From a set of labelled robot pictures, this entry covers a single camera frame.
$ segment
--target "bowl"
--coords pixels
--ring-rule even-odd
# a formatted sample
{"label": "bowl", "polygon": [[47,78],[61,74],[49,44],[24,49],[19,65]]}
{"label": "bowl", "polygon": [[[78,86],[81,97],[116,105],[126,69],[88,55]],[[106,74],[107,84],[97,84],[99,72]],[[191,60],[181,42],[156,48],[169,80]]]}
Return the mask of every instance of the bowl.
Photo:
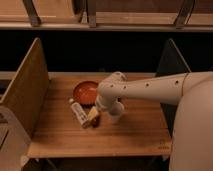
{"label": "bowl", "polygon": [[73,90],[73,99],[81,105],[94,105],[97,97],[98,83],[83,81]]}

